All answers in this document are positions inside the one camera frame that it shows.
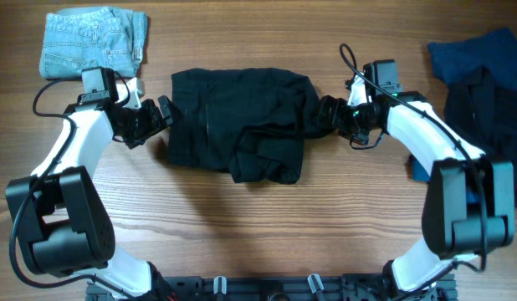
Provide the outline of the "black shorts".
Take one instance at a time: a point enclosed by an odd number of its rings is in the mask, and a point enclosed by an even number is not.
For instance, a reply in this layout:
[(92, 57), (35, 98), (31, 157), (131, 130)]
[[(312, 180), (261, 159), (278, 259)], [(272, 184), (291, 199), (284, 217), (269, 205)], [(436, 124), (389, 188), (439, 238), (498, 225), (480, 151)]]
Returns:
[(318, 125), (310, 79), (286, 69), (189, 69), (171, 77), (175, 122), (167, 160), (227, 172), (236, 183), (295, 184)]

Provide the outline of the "black garment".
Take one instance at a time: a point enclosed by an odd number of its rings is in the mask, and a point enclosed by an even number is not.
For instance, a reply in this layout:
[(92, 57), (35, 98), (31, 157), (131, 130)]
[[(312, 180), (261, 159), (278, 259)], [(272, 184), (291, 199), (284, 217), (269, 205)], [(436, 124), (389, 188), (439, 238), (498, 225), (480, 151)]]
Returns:
[(517, 91), (498, 86), (489, 69), (478, 67), (448, 86), (444, 116), (488, 157), (513, 163), (517, 207)]

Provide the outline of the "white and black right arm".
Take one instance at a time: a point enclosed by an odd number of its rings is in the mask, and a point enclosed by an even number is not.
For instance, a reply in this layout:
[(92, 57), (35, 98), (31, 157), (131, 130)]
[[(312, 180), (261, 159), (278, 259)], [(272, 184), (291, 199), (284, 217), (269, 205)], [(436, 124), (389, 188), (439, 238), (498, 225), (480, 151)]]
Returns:
[(514, 172), (509, 161), (491, 160), (455, 133), (417, 91), (405, 91), (394, 60), (366, 64), (348, 82), (348, 99), (326, 95), (317, 121), (338, 130), (358, 150), (379, 130), (399, 140), (428, 174), (422, 238), (383, 271), (383, 298), (398, 300), (427, 291), (457, 266), (479, 260), (514, 239)]

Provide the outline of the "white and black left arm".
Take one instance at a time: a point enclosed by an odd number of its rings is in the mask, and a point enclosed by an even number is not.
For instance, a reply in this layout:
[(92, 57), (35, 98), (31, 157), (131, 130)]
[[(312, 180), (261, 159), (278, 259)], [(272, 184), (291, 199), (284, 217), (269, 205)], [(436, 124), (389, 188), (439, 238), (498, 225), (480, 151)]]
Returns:
[(175, 108), (165, 95), (145, 99), (139, 79), (124, 81), (113, 69), (85, 69), (81, 80), (84, 91), (59, 114), (63, 129), (48, 156), (6, 188), (13, 272), (34, 288), (88, 280), (115, 299), (174, 300), (152, 263), (117, 247), (93, 175), (110, 142), (143, 145), (173, 124)]

